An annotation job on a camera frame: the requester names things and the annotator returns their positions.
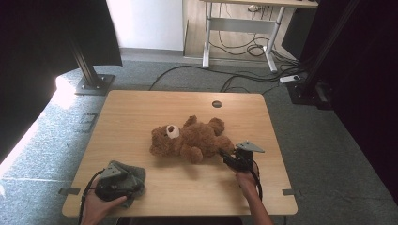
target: white wall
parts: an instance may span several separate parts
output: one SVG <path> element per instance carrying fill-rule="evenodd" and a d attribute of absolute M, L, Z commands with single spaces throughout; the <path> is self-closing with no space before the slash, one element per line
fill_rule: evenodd
<path fill-rule="evenodd" d="M 107 0 L 119 47 L 183 51 L 182 0 Z"/>

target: table top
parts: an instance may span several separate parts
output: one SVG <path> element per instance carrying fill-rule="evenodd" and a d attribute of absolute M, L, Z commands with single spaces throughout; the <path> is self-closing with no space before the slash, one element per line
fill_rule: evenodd
<path fill-rule="evenodd" d="M 220 108 L 213 107 L 219 101 Z M 111 160 L 146 169 L 145 194 L 129 209 L 110 216 L 249 215 L 250 210 L 232 171 L 219 156 L 192 165 L 182 157 L 149 153 L 151 130 L 173 124 L 182 127 L 190 115 L 207 123 L 218 117 L 225 135 L 236 143 L 246 140 L 263 148 L 254 153 L 260 168 L 263 204 L 271 215 L 297 213 L 291 185 L 272 127 L 267 105 L 259 94 L 111 91 L 105 101 L 81 165 L 72 183 L 79 195 L 68 195 L 63 214 L 77 217 L 82 192 L 95 172 Z"/>
<path fill-rule="evenodd" d="M 226 3 L 226 4 L 242 4 L 242 5 L 258 5 L 258 6 L 276 6 L 290 8 L 317 8 L 316 1 L 308 0 L 201 0 L 210 3 Z"/>

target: hand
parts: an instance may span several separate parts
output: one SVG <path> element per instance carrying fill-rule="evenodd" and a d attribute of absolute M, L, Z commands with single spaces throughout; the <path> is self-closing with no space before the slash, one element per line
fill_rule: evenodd
<path fill-rule="evenodd" d="M 239 183 L 239 186 L 242 189 L 245 198 L 248 198 L 250 194 L 255 193 L 255 195 L 257 195 L 257 189 L 256 189 L 257 184 L 250 172 L 238 172 L 232 168 L 230 169 L 233 172 L 235 172 L 237 177 L 237 182 Z M 253 165 L 253 171 L 258 176 L 258 168 L 256 165 Z"/>
<path fill-rule="evenodd" d="M 100 223 L 111 209 L 123 203 L 127 197 L 123 196 L 110 202 L 105 202 L 100 199 L 94 192 L 97 186 L 98 178 L 91 184 L 91 189 L 88 190 L 85 196 L 82 225 L 95 225 Z"/>

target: teddy bear leg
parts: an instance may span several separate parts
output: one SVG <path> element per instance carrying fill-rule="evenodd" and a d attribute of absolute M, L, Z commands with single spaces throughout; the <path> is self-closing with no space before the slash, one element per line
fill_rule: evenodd
<path fill-rule="evenodd" d="M 215 145 L 219 149 L 222 149 L 222 150 L 226 151 L 229 154 L 233 154 L 234 153 L 235 147 L 232 144 L 231 140 L 229 140 L 229 138 L 226 137 L 226 136 L 216 137 Z"/>
<path fill-rule="evenodd" d="M 181 156 L 193 164 L 203 160 L 202 151 L 198 147 L 189 147 L 188 145 L 182 147 Z"/>
<path fill-rule="evenodd" d="M 224 122 L 219 118 L 212 118 L 208 124 L 214 129 L 216 136 L 220 136 L 225 130 Z"/>

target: brown teddy bear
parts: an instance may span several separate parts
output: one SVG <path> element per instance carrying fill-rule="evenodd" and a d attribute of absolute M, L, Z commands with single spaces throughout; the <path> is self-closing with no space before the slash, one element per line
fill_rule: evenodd
<path fill-rule="evenodd" d="M 191 163 L 199 163 L 203 157 L 212 157 L 219 149 L 233 153 L 234 145 L 226 136 L 221 136 L 223 120 L 212 118 L 208 124 L 198 123 L 195 115 L 182 128 L 174 125 L 152 130 L 150 153 L 154 156 L 182 156 Z"/>

